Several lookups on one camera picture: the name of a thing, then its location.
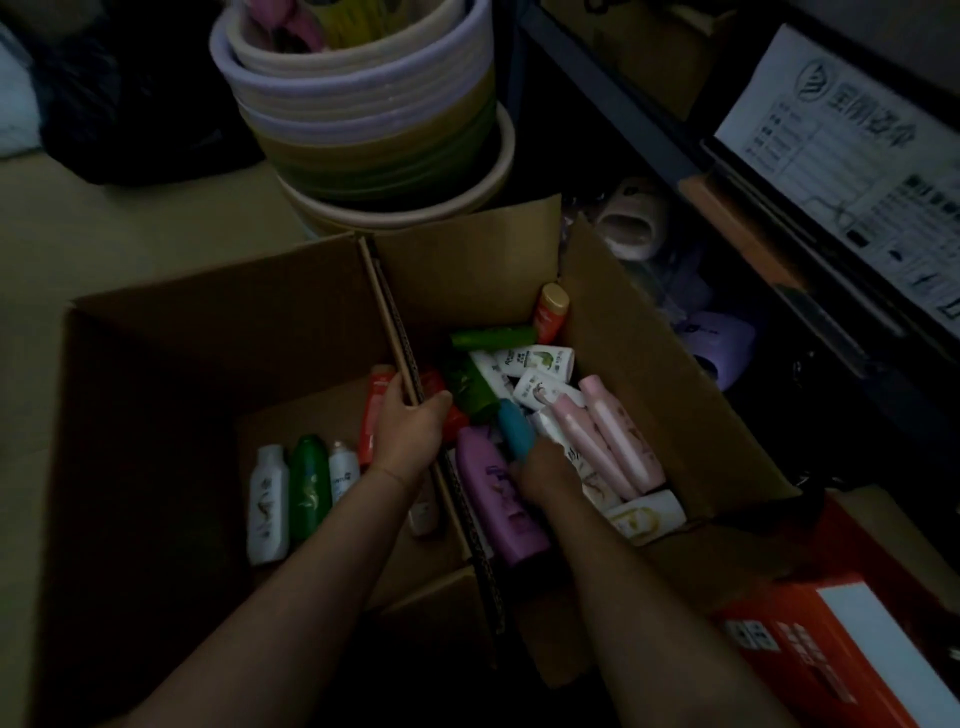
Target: black bag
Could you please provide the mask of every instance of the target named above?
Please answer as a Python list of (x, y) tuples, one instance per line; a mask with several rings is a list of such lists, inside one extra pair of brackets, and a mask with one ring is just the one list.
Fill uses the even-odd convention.
[(40, 137), (88, 182), (190, 180), (263, 159), (207, 38), (214, 0), (105, 3), (56, 46), (31, 44)]

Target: cardboard box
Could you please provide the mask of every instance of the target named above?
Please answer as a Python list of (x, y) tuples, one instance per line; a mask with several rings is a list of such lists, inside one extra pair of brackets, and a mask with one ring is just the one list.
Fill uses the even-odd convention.
[(685, 120), (729, 37), (732, 12), (716, 17), (645, 0), (542, 0), (544, 10), (599, 59)]
[[(447, 331), (528, 319), (556, 276), (559, 239), (556, 197), (76, 301), (64, 319), (33, 722), (103, 721), (148, 694), (252, 589), (255, 447), (290, 447), (307, 431), (355, 437), (371, 365), (398, 352), (413, 391), (415, 359), (431, 359)], [(624, 403), (689, 516), (688, 532), (644, 552), (705, 612), (789, 570), (776, 545), (708, 524), (796, 491), (586, 223), (573, 227), (563, 275), (572, 306), (560, 343)], [(406, 649), (476, 664), (490, 659), (506, 605), (547, 683), (568, 682), (592, 661), (569, 585), (512, 591), (442, 465), (444, 526), (423, 541), (400, 533), (371, 624)]]

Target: green bottle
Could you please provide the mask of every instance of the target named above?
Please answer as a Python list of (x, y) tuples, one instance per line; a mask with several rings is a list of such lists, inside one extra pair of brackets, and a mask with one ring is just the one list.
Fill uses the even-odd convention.
[(303, 435), (290, 456), (290, 541), (302, 544), (330, 512), (330, 468), (326, 445)]
[(450, 334), (450, 344), (458, 352), (497, 352), (501, 349), (519, 349), (537, 343), (537, 330), (532, 326), (471, 328)]
[(471, 425), (485, 425), (500, 411), (500, 400), (480, 374), (469, 354), (446, 352), (437, 364), (453, 403), (470, 418)]

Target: cardboard edge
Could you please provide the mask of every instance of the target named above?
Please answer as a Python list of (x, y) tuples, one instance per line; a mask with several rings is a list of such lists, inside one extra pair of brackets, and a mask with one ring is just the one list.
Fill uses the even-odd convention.
[[(423, 403), (425, 396), (420, 387), (420, 378), (417, 376), (417, 361), (413, 355), (413, 348), (407, 338), (399, 312), (393, 303), (390, 285), (384, 276), (379, 261), (374, 258), (373, 243), (365, 235), (357, 235), (356, 242), (357, 247), (360, 249), (364, 266), (367, 269), (367, 275), (370, 279), (373, 295), (376, 298), (380, 317), (383, 320), (383, 326), (387, 330), (387, 335), (390, 339), (390, 346), (394, 352), (397, 368), (401, 376), (403, 376), (404, 389), (410, 397), (410, 401)], [(466, 548), (465, 558), (470, 560), (477, 571), (478, 577), (480, 577), (480, 583), (482, 584), (481, 595), (484, 596), (483, 601), (488, 609), (494, 634), (501, 636), (505, 634), (507, 629), (506, 607), (503, 596), (497, 587), (491, 563), (483, 552), (480, 537), (469, 516), (463, 486), (453, 471), (449, 458), (445, 455), (438, 458), (438, 460), (434, 461), (430, 466), (430, 474), (440, 488), (444, 499), (444, 506), (451, 520), (454, 521), (454, 526), (460, 536), (462, 545)]]

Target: white tube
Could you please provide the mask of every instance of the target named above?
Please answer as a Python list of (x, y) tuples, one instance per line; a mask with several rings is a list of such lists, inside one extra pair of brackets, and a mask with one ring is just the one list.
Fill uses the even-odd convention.
[(618, 505), (604, 515), (635, 546), (649, 544), (686, 523), (683, 507), (668, 490)]
[(510, 378), (500, 371), (500, 365), (496, 363), (493, 354), (483, 351), (470, 352), (470, 358), (499, 400), (511, 400), (514, 397), (514, 385), (510, 383)]
[(535, 412), (553, 404), (560, 395), (567, 395), (578, 407), (587, 406), (579, 389), (536, 369), (528, 369), (514, 388), (514, 400)]
[(500, 371), (507, 376), (523, 376), (528, 369), (536, 369), (555, 376), (566, 384), (573, 376), (573, 349), (537, 344), (519, 349), (504, 349), (495, 352)]
[(594, 470), (590, 463), (584, 459), (584, 456), (570, 445), (570, 441), (566, 439), (564, 431), (560, 429), (549, 407), (544, 407), (540, 412), (534, 412), (529, 419), (538, 435), (553, 440), (564, 449), (566, 459), (570, 461), (570, 464), (577, 469), (577, 473), (580, 475), (584, 495), (596, 506), (598, 511), (603, 513), (623, 502), (620, 496), (607, 485), (607, 481), (600, 477), (600, 473)]

